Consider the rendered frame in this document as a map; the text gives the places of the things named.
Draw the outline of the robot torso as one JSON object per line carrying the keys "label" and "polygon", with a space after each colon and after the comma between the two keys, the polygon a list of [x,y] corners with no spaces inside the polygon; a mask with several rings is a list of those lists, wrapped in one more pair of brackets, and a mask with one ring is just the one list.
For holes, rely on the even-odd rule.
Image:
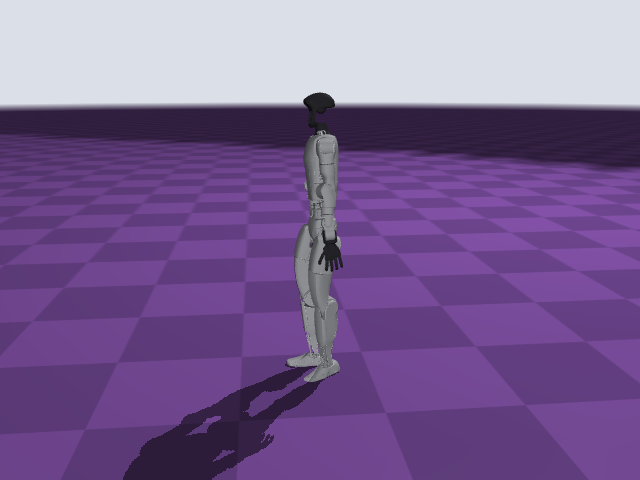
{"label": "robot torso", "polygon": [[[320,201],[323,199],[319,198],[316,195],[316,188],[318,185],[323,183],[323,178],[320,174],[320,165],[319,165],[319,157],[316,153],[316,143],[320,138],[330,138],[335,141],[336,144],[336,153],[335,153],[335,195],[337,199],[337,189],[338,189],[338,142],[334,135],[323,134],[323,131],[317,131],[318,135],[309,137],[305,150],[304,150],[304,165],[305,165],[305,173],[306,173],[306,181],[307,181],[307,189],[308,196],[311,201]],[[313,215],[309,217],[308,229],[311,238],[314,240],[316,236],[321,235],[323,227],[321,226],[321,221],[323,217],[321,217],[321,208],[320,203],[313,203]],[[337,222],[335,221],[334,229],[337,231]]]}

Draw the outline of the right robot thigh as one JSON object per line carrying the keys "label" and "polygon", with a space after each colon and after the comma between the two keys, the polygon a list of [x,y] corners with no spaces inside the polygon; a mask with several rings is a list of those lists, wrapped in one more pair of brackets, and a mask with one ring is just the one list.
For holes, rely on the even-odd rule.
{"label": "right robot thigh", "polygon": [[296,241],[294,251],[294,269],[299,292],[304,302],[309,306],[314,306],[308,281],[309,259],[314,240],[309,234],[308,224],[302,225]]}

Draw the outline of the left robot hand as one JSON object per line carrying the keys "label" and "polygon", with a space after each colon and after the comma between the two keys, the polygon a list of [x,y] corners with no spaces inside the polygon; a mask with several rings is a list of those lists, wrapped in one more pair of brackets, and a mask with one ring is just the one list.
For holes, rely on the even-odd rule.
{"label": "left robot hand", "polygon": [[[335,230],[335,229],[334,229]],[[335,244],[337,242],[337,234],[336,234],[336,230],[335,230],[335,240],[329,240],[326,241],[325,240],[325,232],[323,230],[323,243],[326,244],[325,247],[323,248],[323,253],[320,256],[320,259],[318,261],[318,264],[320,265],[323,257],[325,255],[325,271],[328,271],[328,263],[330,261],[330,268],[331,268],[331,272],[333,272],[333,260],[335,262],[335,269],[338,270],[338,262],[337,262],[337,258],[339,259],[339,263],[340,263],[340,267],[343,267],[343,263],[342,263],[342,259],[341,259],[341,252],[340,249],[338,248],[338,246]],[[329,261],[328,261],[329,260]]]}

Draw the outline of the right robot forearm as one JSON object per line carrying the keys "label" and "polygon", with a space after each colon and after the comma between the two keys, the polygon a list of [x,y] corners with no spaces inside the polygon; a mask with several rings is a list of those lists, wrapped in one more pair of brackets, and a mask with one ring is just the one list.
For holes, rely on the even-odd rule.
{"label": "right robot forearm", "polygon": [[[307,197],[308,197],[308,199],[309,199],[309,196],[308,196],[308,195],[307,195]],[[310,207],[309,213],[310,213],[310,215],[313,215],[313,208],[314,208],[314,207],[313,207],[313,203],[314,203],[314,204],[317,204],[317,203],[320,203],[320,201],[317,201],[317,200],[315,200],[315,201],[311,201],[311,200],[309,199],[309,207]]]}

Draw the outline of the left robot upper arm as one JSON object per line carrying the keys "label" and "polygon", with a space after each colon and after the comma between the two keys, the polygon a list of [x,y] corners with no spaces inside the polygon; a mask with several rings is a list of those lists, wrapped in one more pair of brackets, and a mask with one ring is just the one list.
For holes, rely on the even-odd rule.
{"label": "left robot upper arm", "polygon": [[316,195],[323,199],[321,190],[324,185],[332,185],[335,191],[335,141],[330,138],[318,139],[316,153],[319,157],[320,174],[323,178],[323,183],[316,188]]}

